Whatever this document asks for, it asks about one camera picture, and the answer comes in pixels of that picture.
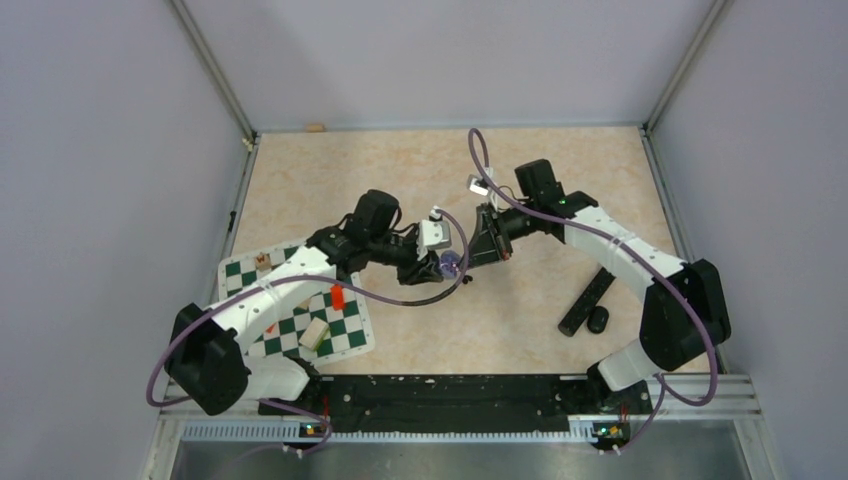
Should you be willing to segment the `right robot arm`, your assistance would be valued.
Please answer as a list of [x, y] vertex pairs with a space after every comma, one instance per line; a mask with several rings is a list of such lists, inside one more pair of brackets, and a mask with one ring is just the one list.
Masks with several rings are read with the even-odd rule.
[[686, 262], [627, 230], [582, 191], [564, 192], [545, 159], [516, 168], [523, 199], [498, 210], [498, 194], [479, 175], [470, 191], [486, 196], [476, 210], [469, 242], [472, 268], [506, 261], [516, 240], [542, 232], [589, 255], [622, 281], [643, 305], [638, 337], [588, 371], [589, 404], [612, 412], [627, 388], [661, 372], [671, 372], [731, 335], [717, 268], [707, 260]]

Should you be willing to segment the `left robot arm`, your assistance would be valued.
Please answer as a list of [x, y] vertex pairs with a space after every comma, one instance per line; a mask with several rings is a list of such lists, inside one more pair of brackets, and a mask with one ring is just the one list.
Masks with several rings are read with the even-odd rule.
[[450, 246], [453, 234], [468, 243], [459, 222], [434, 207], [402, 236], [394, 229], [400, 216], [395, 197], [369, 190], [340, 222], [315, 231], [292, 256], [237, 294], [208, 307], [187, 305], [149, 381], [166, 373], [183, 398], [208, 415], [227, 411], [250, 389], [283, 399], [297, 413], [314, 410], [321, 388], [304, 361], [288, 359], [274, 379], [255, 381], [247, 353], [267, 328], [329, 285], [365, 295], [346, 279], [371, 262], [396, 268], [402, 285], [442, 281], [438, 250]]

